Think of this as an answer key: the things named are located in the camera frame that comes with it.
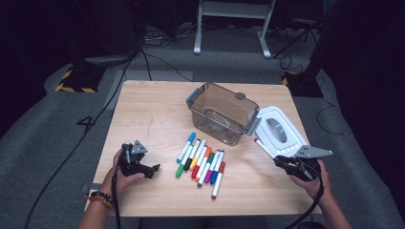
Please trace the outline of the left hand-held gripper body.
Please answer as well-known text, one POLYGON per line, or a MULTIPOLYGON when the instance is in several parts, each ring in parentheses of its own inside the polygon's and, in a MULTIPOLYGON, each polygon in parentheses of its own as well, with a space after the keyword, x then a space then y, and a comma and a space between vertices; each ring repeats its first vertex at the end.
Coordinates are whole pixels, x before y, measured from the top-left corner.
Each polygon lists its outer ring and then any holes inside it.
POLYGON ((119 168, 121 172, 126 177, 137 173, 146 175, 148 167, 140 163, 146 153, 146 148, 138 140, 134 143, 122 144, 119 156, 119 168))

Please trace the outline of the white storage box lid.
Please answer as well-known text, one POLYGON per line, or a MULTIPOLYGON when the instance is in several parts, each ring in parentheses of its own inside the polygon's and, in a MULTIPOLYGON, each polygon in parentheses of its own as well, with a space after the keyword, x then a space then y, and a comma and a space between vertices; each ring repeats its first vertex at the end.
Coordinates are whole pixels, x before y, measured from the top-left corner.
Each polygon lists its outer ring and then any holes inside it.
POLYGON ((266 146, 282 152, 282 156, 293 156, 307 142, 286 114, 276 106, 262 109, 257 117, 260 122, 255 135, 266 146))

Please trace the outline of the purple cap marker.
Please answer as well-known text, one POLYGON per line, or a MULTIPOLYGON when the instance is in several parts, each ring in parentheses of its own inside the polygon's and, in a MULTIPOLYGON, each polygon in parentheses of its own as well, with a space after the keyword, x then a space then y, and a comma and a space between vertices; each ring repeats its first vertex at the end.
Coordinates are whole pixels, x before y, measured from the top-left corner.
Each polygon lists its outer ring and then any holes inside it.
POLYGON ((259 138, 255 138, 254 142, 272 159, 282 155, 281 151, 276 150, 274 147, 266 146, 259 138))

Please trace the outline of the bright green cap marker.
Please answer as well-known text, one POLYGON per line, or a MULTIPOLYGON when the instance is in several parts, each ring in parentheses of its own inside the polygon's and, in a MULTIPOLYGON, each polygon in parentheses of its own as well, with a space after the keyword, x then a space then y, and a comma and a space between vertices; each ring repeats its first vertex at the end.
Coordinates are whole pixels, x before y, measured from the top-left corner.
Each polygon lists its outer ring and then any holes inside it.
POLYGON ((184 171, 186 161, 189 158, 193 148, 194 148, 194 146, 191 145, 191 144, 188 146, 188 148, 187 148, 187 150, 185 152, 185 155, 184 155, 183 159, 181 160, 181 164, 179 165, 179 168, 178 168, 178 170, 176 172, 176 177, 180 177, 182 172, 184 171))

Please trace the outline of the black cap marker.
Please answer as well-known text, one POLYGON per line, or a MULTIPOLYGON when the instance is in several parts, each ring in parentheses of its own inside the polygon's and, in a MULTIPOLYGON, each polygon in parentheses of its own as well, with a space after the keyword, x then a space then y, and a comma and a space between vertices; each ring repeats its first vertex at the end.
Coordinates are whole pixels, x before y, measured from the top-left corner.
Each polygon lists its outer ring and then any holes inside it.
POLYGON ((195 143, 193 144, 192 150, 191 150, 191 152, 190 152, 190 154, 189 154, 189 156, 188 156, 188 158, 187 158, 187 160, 186 160, 186 162, 185 162, 184 171, 188 171, 188 170, 189 170, 190 165, 191 165, 191 162, 192 162, 192 160, 193 160, 195 154, 197 153, 200 144, 201 144, 201 140, 200 140, 200 139, 197 139, 197 140, 195 141, 195 143))

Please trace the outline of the light blue cap marker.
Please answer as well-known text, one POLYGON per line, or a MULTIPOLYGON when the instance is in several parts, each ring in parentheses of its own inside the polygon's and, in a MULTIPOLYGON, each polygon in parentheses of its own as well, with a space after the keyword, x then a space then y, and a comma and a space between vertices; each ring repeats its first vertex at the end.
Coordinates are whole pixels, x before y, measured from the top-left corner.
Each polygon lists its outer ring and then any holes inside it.
POLYGON ((181 163, 181 161, 183 160, 183 158, 185 157, 185 153, 188 149, 188 147, 191 145, 191 143, 193 142, 193 140, 196 137, 196 133, 191 133, 191 135, 189 136, 189 138, 187 139, 183 149, 181 150, 181 153, 179 154, 179 156, 177 157, 177 163, 181 163))

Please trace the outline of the yellow cap marker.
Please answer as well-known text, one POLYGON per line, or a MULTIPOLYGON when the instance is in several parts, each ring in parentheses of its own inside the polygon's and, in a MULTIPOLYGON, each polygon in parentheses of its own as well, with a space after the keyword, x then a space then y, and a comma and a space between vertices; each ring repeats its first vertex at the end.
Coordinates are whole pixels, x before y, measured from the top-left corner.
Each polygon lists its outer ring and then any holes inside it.
POLYGON ((198 149, 197 149, 197 152, 196 152, 195 156, 193 157, 193 160, 192 160, 190 166, 189 166, 190 170, 194 170, 194 168, 195 168, 195 166, 196 166, 196 164, 197 164, 197 162, 198 162, 198 160, 199 160, 199 158, 201 156, 201 153, 203 152, 203 147, 205 146, 205 143, 206 143, 206 139, 203 139, 202 142, 200 143, 198 149))

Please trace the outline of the orange cap marker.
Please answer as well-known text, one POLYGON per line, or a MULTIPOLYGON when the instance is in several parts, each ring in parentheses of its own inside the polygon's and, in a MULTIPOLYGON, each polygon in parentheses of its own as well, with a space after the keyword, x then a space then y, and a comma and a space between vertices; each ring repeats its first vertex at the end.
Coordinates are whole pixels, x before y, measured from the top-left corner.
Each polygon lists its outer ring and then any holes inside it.
POLYGON ((197 174, 194 177, 194 179, 196 181, 199 181, 200 178, 202 177, 203 169, 205 167, 205 164, 206 164, 207 160, 209 159, 209 157, 210 157, 210 155, 212 153, 212 148, 211 147, 204 147, 204 148, 205 148, 205 152, 204 152, 202 161, 201 161, 200 164, 196 165, 197 174))

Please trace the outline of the dark green cap marker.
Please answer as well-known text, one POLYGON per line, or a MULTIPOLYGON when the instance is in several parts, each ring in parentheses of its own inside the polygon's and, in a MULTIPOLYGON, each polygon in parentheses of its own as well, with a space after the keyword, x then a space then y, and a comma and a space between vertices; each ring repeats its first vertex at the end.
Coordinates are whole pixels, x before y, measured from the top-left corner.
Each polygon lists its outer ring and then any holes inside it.
POLYGON ((201 174, 200 179, 199 179, 198 184, 197 184, 197 186, 199 188, 201 188, 203 186, 204 179, 205 179, 206 174, 207 174, 207 172, 208 172, 208 170, 209 170, 209 168, 211 166, 211 163, 212 163, 212 160, 214 159, 214 156, 215 156, 215 153, 211 153, 211 155, 209 156, 208 160, 206 161, 206 163, 205 163, 205 165, 203 167, 202 174, 201 174))

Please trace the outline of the brown red cap marker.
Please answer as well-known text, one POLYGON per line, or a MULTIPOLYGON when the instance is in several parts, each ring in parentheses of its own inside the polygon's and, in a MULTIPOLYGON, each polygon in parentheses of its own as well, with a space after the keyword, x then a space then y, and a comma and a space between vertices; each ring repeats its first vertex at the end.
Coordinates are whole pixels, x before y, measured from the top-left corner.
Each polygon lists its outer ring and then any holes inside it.
POLYGON ((222 182, 222 177, 223 177, 223 173, 224 173, 224 168, 225 168, 225 162, 222 161, 221 163, 221 167, 217 176, 217 180, 214 183, 214 187, 213 187, 213 192, 211 194, 211 199, 216 199, 218 194, 219 194, 219 190, 221 187, 221 182, 222 182))

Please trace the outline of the translucent grey storage box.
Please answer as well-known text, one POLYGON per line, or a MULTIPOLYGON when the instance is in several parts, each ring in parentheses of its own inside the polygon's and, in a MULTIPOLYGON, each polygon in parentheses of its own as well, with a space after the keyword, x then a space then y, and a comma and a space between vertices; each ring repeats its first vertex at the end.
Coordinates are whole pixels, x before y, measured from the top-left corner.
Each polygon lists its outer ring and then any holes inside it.
POLYGON ((252 135, 259 105, 243 93, 234 93, 215 83, 204 83, 186 98, 193 125, 228 146, 242 135, 252 135))

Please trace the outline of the person's left hand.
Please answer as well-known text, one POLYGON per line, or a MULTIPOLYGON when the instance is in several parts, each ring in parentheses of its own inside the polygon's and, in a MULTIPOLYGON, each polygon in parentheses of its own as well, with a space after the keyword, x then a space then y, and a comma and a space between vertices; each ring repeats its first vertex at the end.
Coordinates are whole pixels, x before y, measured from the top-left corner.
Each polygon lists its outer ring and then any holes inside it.
POLYGON ((145 178, 145 174, 143 174, 143 173, 137 173, 137 174, 126 177, 122 174, 121 171, 116 172, 117 161, 119 159, 120 154, 121 154, 121 150, 118 150, 114 156, 112 167, 108 171, 107 175, 105 176, 105 178, 99 188, 100 192, 107 194, 109 196, 112 194, 113 175, 117 176, 116 190, 117 190, 118 196, 120 194, 122 194, 127 187, 134 184, 138 180, 142 180, 145 178))

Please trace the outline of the grey tape strip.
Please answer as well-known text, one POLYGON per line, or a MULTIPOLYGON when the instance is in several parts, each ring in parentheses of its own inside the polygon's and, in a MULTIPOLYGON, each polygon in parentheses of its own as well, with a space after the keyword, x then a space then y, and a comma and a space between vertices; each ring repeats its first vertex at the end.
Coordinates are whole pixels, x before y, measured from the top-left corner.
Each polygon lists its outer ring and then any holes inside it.
POLYGON ((81 191, 88 193, 91 190, 98 190, 101 187, 100 183, 85 184, 82 186, 81 191))

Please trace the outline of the yellow striped black base plate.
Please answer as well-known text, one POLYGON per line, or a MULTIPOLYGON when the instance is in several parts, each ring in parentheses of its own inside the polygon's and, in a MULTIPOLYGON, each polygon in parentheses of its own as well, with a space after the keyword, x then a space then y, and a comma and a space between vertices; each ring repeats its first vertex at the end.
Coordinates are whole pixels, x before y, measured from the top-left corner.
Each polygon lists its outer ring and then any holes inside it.
POLYGON ((95 94, 105 73, 105 68, 88 67, 79 69, 70 67, 56 86, 57 92, 95 94))
POLYGON ((304 73, 284 72, 281 78, 292 96, 323 97, 317 80, 304 73))

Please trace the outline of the white metal table frame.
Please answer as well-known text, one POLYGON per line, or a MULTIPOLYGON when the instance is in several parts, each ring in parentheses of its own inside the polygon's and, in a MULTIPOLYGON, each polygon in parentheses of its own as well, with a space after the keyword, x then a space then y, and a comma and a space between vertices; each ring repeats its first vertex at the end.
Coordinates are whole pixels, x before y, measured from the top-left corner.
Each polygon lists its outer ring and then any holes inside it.
POLYGON ((203 17, 219 16, 263 20, 264 24, 262 29, 257 32, 257 36, 264 58, 270 58, 272 54, 267 46, 266 31, 274 10, 275 1, 276 0, 269 0, 266 4, 251 4, 200 0, 197 12, 197 33, 193 53, 200 54, 202 51, 203 17))

